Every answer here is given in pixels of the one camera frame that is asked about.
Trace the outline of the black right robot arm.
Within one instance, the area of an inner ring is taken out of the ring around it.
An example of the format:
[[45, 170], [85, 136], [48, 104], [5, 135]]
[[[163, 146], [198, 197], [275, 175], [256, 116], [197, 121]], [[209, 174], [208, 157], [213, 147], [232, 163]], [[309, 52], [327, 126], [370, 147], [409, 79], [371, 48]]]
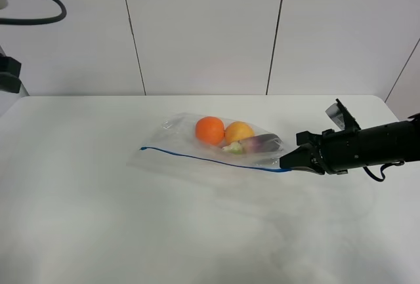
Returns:
[[419, 114], [406, 121], [368, 129], [328, 129], [322, 134], [296, 134], [298, 148], [280, 158], [282, 169], [316, 174], [346, 174], [350, 169], [380, 165], [381, 170], [419, 160]]

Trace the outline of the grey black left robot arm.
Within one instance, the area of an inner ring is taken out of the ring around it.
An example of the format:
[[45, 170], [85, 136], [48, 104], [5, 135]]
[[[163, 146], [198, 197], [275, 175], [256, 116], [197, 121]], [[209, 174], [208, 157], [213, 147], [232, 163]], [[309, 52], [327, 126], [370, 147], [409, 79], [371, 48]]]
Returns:
[[21, 63], [7, 56], [1, 49], [0, 63], [0, 88], [3, 92], [18, 94], [22, 86], [20, 80]]

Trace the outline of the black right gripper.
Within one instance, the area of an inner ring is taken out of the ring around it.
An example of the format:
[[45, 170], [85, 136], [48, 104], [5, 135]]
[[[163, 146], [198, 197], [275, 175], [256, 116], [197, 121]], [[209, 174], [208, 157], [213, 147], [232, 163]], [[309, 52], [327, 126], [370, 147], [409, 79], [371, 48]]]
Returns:
[[356, 132], [322, 134], [303, 131], [296, 134], [298, 148], [280, 157], [280, 167], [324, 175], [341, 174], [358, 166]]

